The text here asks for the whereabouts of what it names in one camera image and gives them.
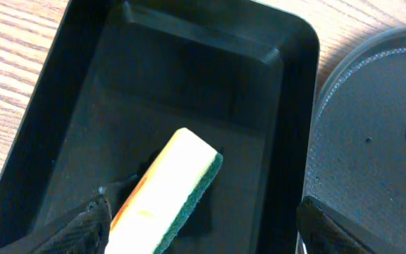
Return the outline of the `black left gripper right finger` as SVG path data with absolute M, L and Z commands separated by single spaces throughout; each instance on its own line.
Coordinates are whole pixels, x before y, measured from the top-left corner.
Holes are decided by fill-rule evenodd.
M 296 221 L 307 253 L 404 253 L 310 195 L 298 205 Z

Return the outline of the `yellow green sponge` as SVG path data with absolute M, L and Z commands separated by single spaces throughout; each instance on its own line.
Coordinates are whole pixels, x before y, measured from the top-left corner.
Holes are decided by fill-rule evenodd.
M 163 253 L 223 164 L 223 156 L 179 128 L 112 219 L 106 254 Z

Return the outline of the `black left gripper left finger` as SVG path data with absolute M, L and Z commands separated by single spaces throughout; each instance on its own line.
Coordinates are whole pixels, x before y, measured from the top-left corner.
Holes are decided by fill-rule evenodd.
M 0 248 L 0 254 L 103 254 L 111 208 L 97 195 L 31 234 Z

